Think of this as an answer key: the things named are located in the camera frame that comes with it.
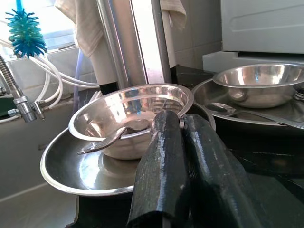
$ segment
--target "utensil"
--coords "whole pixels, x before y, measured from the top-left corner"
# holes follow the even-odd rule
[[[82,148],[77,154],[86,154],[102,150],[112,145],[119,137],[128,129],[134,131],[141,131],[149,127],[149,121],[145,119],[131,120],[125,124],[125,126],[119,128],[117,131],[113,132],[110,136],[106,137],[105,140],[101,142],[91,142],[89,145]]]
[[[193,94],[180,85],[130,87],[104,95],[82,107],[72,116],[69,130],[76,138],[101,142],[113,133],[113,129],[119,129],[131,120],[152,122],[155,115],[163,110],[182,116],[192,104]],[[150,140],[150,129],[123,134],[103,153],[117,159],[138,159],[146,152]]]
[[[295,127],[295,128],[304,130],[304,124],[302,124],[300,122],[292,121],[292,120],[287,120],[287,119],[277,117],[274,115],[268,115],[268,114],[264,114],[264,113],[254,112],[254,111],[237,110],[227,104],[215,103],[215,102],[206,104],[206,107],[213,112],[220,113],[221,115],[232,116],[232,115],[236,115],[238,113],[248,113],[248,114],[263,117],[268,120],[272,120],[278,124],[284,124],[284,125],[287,125],[290,127]]]
[[[304,121],[304,104],[303,102],[291,100],[284,105],[268,108],[268,109],[247,109],[239,105],[236,105],[228,96],[226,89],[213,82],[212,79],[204,81],[198,84],[193,90],[194,104],[205,106],[206,104],[217,102],[229,105],[238,110],[258,111],[259,113],[265,113],[274,115],[277,117],[287,118],[293,121]],[[238,117],[225,116],[215,112],[212,112],[217,122],[217,130],[225,128],[233,128],[239,132],[251,132],[262,135],[273,136],[301,136],[304,135],[304,131],[281,125],[273,121],[268,121],[265,118],[254,116],[251,114],[240,113]]]
[[[189,112],[199,114],[215,127],[214,118],[206,108],[193,104]],[[89,141],[75,138],[68,128],[61,132],[41,158],[40,171],[46,182],[60,191],[80,196],[103,197],[132,192],[139,160],[114,159],[105,156],[106,149],[77,155],[89,144]],[[135,154],[138,152],[138,147],[129,146],[128,149],[133,149]]]
[[[304,82],[304,68],[292,64],[256,64],[237,67],[214,75],[239,106],[271,108],[293,98],[295,86]]]

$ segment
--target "spoon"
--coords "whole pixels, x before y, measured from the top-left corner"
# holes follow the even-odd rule
[[[106,137],[104,140],[100,142],[91,142],[90,144],[82,148],[81,151],[77,152],[77,154],[81,155],[81,154],[102,150],[112,145],[128,129],[134,131],[141,131],[148,127],[149,127],[149,121],[146,119],[131,120],[127,122],[123,127],[119,128],[117,131]]]
[[[220,115],[225,115],[225,116],[233,116],[238,113],[248,113],[256,116],[263,117],[268,120],[272,120],[276,122],[277,124],[281,125],[287,125],[290,127],[298,128],[301,130],[304,130],[304,124],[297,122],[297,121],[292,121],[292,120],[287,120],[281,117],[277,117],[274,115],[269,115],[269,114],[264,114],[264,113],[259,113],[259,112],[254,112],[254,111],[245,111],[245,110],[237,110],[227,104],[222,104],[222,103],[209,103],[205,105],[206,108],[208,108],[210,111],[220,114]]]

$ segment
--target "white appliance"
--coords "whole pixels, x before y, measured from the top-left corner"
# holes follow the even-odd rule
[[[203,56],[204,70],[265,62],[304,64],[303,12],[303,0],[221,0],[223,51]]]

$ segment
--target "white cabinet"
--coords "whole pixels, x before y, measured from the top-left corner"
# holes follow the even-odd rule
[[[304,0],[221,0],[224,51],[304,54]]]

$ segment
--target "white cloth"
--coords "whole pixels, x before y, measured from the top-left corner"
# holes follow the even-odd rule
[[[169,11],[173,25],[182,29],[186,11],[180,0],[160,0],[161,9]],[[55,6],[75,23],[75,34],[83,54],[90,57],[102,35],[102,24],[96,0],[56,0]]]

